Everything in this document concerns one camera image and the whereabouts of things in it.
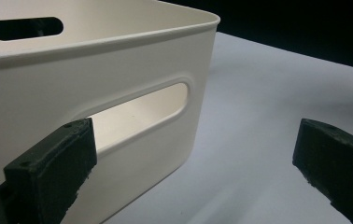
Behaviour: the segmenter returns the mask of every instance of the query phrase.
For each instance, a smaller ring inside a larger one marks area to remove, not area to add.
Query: black rubber pad
[[[353,135],[302,119],[293,164],[353,223]]]
[[[20,223],[60,223],[97,163],[91,119],[64,125],[5,167],[24,210]]]

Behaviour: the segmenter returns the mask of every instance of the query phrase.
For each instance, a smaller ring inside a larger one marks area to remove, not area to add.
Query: oval cutout
[[[59,35],[63,23],[55,17],[0,21],[0,40],[19,40],[49,35]]]
[[[178,83],[89,116],[97,153],[175,114],[187,97],[188,87]]]

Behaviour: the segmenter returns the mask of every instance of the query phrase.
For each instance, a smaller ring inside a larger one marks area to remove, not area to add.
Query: white table
[[[350,223],[292,165],[301,118],[353,134],[353,67],[217,33],[191,156],[106,224]]]

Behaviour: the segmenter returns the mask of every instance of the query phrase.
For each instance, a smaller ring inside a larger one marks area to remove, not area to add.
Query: storage bin
[[[2,33],[22,22],[33,35]],[[191,153],[218,23],[151,0],[2,1],[0,183],[11,160],[89,116],[98,164],[64,223],[99,223],[168,176]]]

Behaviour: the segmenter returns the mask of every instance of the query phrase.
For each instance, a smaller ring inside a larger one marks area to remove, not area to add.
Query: dark background
[[[164,0],[221,17],[219,32],[353,66],[353,0]]]

